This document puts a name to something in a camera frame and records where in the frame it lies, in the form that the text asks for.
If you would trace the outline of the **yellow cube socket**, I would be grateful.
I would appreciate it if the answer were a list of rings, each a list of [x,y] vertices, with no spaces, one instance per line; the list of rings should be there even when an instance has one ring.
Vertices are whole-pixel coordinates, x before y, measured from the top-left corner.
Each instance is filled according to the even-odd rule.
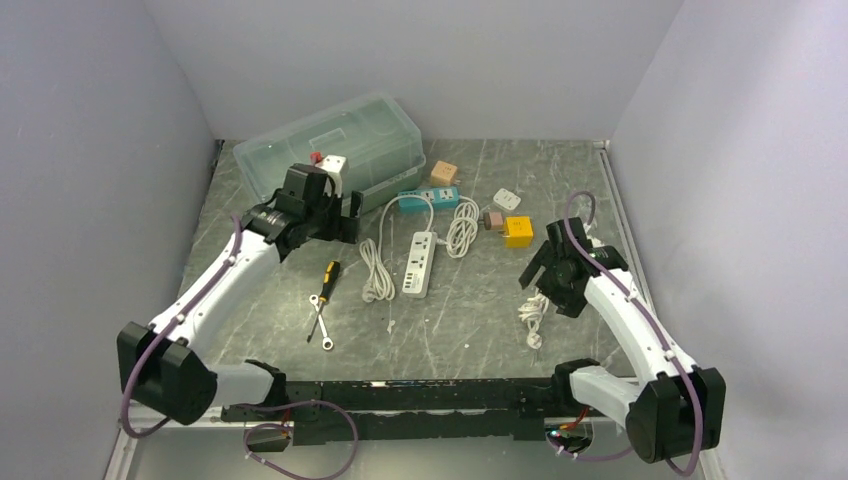
[[[506,248],[529,248],[534,240],[532,220],[529,216],[508,216],[503,225]]]

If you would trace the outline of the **small pink plug adapter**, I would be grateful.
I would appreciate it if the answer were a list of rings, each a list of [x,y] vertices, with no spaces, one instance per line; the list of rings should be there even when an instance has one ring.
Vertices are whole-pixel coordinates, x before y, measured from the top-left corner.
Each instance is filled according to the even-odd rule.
[[[482,222],[485,230],[502,232],[505,216],[501,212],[487,211],[482,214]]]

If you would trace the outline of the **white plug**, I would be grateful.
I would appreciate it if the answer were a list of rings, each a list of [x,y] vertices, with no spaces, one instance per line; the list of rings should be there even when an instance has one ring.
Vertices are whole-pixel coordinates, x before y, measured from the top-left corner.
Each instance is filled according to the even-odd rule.
[[[521,204],[522,199],[514,192],[500,188],[493,196],[494,204],[506,212],[513,212]]]

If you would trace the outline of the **white power strip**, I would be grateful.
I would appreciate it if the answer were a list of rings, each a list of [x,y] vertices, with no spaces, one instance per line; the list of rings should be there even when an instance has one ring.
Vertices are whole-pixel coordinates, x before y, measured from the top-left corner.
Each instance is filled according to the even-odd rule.
[[[427,295],[436,246],[435,232],[413,234],[401,289],[404,295],[416,299]]]

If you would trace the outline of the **beige cube plug adapter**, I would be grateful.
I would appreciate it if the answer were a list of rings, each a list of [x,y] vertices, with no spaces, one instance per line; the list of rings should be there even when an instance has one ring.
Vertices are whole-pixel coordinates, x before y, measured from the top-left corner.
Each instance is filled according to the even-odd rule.
[[[429,183],[433,187],[450,187],[458,181],[459,169],[456,165],[445,161],[437,161],[429,177]]]

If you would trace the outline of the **teal power strip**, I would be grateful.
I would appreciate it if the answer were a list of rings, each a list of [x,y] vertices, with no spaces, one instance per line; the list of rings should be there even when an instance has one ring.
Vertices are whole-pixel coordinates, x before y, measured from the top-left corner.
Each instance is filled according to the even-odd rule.
[[[399,192],[397,204],[402,213],[415,213],[428,210],[454,209],[459,205],[460,195],[457,187],[436,187]]]

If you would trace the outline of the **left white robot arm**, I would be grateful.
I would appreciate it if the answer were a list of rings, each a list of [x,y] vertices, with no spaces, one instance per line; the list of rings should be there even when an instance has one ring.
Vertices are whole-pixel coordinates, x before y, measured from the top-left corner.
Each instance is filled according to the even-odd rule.
[[[257,360],[212,367],[201,354],[243,297],[304,243],[356,242],[363,196],[344,194],[348,171],[338,155],[289,167],[270,199],[233,217],[227,244],[178,300],[119,332],[120,421],[127,434],[142,438],[156,430],[132,428],[133,401],[182,425],[217,406],[287,407],[281,370]]]

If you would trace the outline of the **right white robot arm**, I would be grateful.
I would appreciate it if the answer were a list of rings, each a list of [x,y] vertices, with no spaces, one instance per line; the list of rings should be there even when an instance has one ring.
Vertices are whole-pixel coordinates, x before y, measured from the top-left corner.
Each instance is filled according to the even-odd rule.
[[[592,307],[633,367],[629,383],[592,359],[556,366],[553,392],[569,406],[594,409],[622,427],[646,463],[671,461],[720,442],[726,382],[702,368],[668,334],[612,246],[594,247],[577,217],[546,227],[547,238],[519,278],[550,301],[557,314],[578,317]]]

